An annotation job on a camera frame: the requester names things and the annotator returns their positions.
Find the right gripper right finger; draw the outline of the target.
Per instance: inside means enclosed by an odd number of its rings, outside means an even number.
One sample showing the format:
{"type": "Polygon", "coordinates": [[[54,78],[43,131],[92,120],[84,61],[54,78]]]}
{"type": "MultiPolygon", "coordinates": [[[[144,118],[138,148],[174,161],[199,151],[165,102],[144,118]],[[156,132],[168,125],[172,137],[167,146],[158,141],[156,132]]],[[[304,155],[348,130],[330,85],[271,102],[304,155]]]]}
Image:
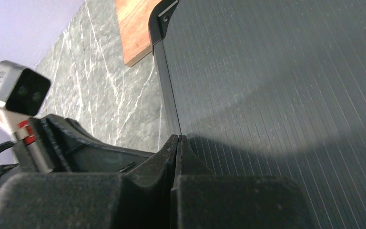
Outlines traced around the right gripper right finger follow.
{"type": "Polygon", "coordinates": [[[302,190],[293,180],[217,175],[184,135],[177,145],[170,198],[172,229],[315,228],[302,190]]]}

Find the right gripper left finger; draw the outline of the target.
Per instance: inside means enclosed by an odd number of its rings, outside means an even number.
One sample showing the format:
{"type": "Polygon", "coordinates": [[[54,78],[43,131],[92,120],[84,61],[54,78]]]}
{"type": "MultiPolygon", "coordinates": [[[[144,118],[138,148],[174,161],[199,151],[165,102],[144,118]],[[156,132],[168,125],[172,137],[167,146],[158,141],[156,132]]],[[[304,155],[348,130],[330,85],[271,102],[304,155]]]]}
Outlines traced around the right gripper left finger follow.
{"type": "Polygon", "coordinates": [[[19,173],[0,187],[0,229],[168,229],[179,138],[128,173],[19,173]]]}

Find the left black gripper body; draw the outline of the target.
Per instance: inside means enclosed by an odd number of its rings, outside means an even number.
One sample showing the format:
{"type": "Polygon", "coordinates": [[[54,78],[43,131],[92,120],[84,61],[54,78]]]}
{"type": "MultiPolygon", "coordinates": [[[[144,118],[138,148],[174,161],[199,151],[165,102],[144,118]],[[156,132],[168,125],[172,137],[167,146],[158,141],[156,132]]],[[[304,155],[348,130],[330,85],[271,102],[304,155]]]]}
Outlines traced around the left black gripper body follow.
{"type": "Polygon", "coordinates": [[[55,165],[33,125],[34,120],[29,118],[17,124],[13,133],[15,157],[25,172],[51,173],[55,165]]]}

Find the black poker set case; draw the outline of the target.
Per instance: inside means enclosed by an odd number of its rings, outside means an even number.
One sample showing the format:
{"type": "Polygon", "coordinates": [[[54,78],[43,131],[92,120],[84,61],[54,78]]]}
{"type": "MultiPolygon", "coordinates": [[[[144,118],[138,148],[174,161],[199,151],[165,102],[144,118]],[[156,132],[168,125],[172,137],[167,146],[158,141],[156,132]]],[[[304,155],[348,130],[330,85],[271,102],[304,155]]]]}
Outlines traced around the black poker set case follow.
{"type": "Polygon", "coordinates": [[[168,131],[217,174],[290,177],[322,229],[366,229],[366,0],[163,0],[168,131]]]}

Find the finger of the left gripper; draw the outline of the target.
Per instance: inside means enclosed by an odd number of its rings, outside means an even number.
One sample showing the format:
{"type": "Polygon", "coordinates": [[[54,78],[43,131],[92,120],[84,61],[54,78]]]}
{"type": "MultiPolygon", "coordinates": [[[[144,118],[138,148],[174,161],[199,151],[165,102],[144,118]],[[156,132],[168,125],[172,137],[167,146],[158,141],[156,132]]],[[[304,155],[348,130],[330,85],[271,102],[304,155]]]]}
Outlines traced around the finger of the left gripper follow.
{"type": "Polygon", "coordinates": [[[49,114],[39,123],[45,146],[66,172],[127,173],[153,156],[151,152],[104,143],[70,118],[49,114]]]}

